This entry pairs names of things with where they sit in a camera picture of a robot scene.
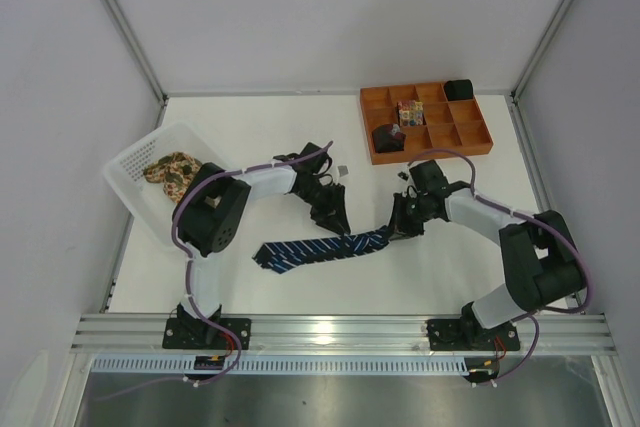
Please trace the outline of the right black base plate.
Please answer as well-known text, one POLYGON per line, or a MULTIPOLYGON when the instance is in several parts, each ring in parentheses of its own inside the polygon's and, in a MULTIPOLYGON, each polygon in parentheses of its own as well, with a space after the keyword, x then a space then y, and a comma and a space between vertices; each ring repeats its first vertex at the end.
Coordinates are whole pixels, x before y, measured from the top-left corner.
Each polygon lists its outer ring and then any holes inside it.
POLYGON ((462 318, 436 318, 425 324, 426 336, 433 351, 499 351, 516 352, 521 348, 516 327, 503 323, 484 329, 475 321, 462 318))

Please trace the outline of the floral patterned tie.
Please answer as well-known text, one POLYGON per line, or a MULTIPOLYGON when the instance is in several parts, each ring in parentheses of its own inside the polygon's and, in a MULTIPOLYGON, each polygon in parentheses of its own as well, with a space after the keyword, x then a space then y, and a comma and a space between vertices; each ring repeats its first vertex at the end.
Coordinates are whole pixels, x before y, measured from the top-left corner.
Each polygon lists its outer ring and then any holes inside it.
POLYGON ((202 163, 184 152, 173 152, 143 169, 144 179, 161 184, 164 194, 178 204, 202 167, 202 163))

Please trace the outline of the wooden compartment tray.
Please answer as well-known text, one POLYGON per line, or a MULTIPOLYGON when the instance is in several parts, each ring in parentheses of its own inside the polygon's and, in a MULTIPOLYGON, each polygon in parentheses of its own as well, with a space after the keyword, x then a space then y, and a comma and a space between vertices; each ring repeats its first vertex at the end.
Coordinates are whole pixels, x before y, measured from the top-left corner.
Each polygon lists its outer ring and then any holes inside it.
POLYGON ((488 154, 494 145, 489 128, 475 97, 448 101, 443 84, 447 81, 366 87, 360 90, 360 106, 371 163, 394 164, 411 161, 424 150, 433 149, 433 158, 447 158, 452 150, 465 156, 488 154), (401 127, 396 103, 416 100, 424 104, 425 124, 401 127), (404 150, 376 153, 372 131, 396 123, 405 133, 404 150))

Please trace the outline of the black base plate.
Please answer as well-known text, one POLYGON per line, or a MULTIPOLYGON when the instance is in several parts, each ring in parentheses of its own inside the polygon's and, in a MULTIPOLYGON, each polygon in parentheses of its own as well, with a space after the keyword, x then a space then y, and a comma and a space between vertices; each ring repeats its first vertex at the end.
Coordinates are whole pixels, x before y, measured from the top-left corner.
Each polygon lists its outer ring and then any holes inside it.
MULTIPOLYGON (((221 325, 233 332, 243 350, 249 347, 252 321, 249 318, 222 317, 221 325)), ((168 350, 226 350, 226 337, 199 319, 172 317, 166 322, 162 348, 168 350)))
POLYGON ((484 329, 475 321, 462 318, 436 318, 425 324, 426 336, 433 351, 499 351, 516 352, 521 348, 516 327, 503 323, 484 329))

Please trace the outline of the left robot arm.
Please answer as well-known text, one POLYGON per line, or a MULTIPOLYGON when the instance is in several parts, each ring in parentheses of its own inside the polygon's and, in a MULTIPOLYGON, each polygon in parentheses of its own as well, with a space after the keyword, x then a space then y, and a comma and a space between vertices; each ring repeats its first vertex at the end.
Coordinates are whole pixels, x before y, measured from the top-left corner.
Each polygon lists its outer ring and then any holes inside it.
POLYGON ((172 214, 172 241, 187 255, 182 315, 206 325, 219 322, 220 266, 215 256, 230 245, 253 201, 293 194, 310 206, 316 225, 337 235, 351 233, 345 187, 324 179, 333 165, 328 150, 309 142, 299 153, 245 169, 203 164, 172 214))

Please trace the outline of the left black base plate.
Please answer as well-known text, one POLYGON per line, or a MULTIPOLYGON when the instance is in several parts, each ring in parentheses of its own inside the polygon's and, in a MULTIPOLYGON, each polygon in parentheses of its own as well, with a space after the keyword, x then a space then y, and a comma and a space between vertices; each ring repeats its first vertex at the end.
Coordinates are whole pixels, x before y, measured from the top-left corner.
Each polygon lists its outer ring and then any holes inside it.
MULTIPOLYGON (((249 318, 222 317, 221 325, 233 332, 243 350, 249 347, 252 321, 249 318)), ((226 337, 199 319, 172 317, 166 322, 162 348, 168 350, 226 350, 226 337)))

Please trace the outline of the white plastic basket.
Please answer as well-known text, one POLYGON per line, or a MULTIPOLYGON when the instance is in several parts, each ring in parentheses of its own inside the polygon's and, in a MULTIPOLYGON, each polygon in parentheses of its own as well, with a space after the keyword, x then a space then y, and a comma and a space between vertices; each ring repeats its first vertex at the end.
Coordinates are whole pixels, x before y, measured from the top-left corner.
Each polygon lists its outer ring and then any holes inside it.
POLYGON ((103 169, 105 180, 133 215, 135 224, 164 251, 175 249, 170 233, 175 203, 159 184, 146 181, 143 171, 178 151, 225 169, 232 160, 230 152, 203 128, 192 122, 176 121, 147 134, 107 162, 103 169))

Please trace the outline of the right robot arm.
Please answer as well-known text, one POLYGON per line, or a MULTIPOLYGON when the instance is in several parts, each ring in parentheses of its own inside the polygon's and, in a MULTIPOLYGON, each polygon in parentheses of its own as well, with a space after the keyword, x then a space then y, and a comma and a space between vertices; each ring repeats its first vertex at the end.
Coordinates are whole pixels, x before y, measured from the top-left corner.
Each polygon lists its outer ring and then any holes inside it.
POLYGON ((392 240, 421 236, 427 222, 442 220, 500 249, 503 284, 463 306, 459 319, 440 330, 440 343, 471 349, 515 320, 588 288, 587 273, 558 212, 529 215, 512 210, 482 196, 472 180, 449 181, 434 160, 411 167, 405 178, 407 189, 393 196, 388 224, 392 240))

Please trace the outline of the aluminium mounting rail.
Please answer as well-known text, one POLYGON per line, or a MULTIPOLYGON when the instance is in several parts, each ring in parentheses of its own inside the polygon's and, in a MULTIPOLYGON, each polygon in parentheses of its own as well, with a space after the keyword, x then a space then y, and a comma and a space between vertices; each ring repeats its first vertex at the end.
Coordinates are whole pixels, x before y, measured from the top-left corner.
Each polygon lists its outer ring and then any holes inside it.
MULTIPOLYGON (((87 314, 71 341, 74 353, 160 353, 174 337, 166 314, 87 314)), ((473 350, 425 315, 227 315, 225 325, 253 355, 473 355, 527 351, 541 356, 607 356, 617 352, 602 315, 539 315, 522 320, 473 350)))

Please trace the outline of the navy striped tie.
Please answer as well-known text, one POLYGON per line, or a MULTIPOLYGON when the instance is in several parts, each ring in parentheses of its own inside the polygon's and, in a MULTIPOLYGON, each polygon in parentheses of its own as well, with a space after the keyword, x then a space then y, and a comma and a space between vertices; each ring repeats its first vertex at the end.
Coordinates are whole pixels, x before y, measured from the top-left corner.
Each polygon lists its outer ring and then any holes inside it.
POLYGON ((376 253, 389 243, 387 229, 381 227, 360 234, 263 243, 253 260, 263 269, 284 274, 304 265, 376 253))

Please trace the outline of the colourful rolled tie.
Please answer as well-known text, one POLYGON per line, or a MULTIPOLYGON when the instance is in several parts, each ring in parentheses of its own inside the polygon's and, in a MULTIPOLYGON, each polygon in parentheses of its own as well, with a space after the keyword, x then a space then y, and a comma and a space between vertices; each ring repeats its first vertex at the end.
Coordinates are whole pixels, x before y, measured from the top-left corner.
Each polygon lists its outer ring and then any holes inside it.
POLYGON ((398 124, 401 127, 415 127, 425 124, 424 104, 421 101, 408 100, 396 103, 398 124))

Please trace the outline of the black rolled tie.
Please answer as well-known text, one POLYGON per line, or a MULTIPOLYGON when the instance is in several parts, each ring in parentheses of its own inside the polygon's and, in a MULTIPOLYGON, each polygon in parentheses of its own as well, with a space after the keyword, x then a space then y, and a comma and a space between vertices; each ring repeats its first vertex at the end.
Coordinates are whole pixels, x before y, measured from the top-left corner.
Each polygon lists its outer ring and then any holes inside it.
POLYGON ((448 101, 464 101, 474 98, 473 84, 469 79, 450 80, 443 84, 448 101))

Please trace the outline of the dark maroon rolled tie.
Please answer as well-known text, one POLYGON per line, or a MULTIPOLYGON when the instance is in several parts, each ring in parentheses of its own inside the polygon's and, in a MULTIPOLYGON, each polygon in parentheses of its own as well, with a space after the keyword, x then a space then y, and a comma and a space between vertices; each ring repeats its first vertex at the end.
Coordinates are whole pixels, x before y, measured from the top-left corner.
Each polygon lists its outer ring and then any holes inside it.
POLYGON ((396 123, 376 127, 371 136, 376 153, 391 153, 404 150, 406 135, 396 123))

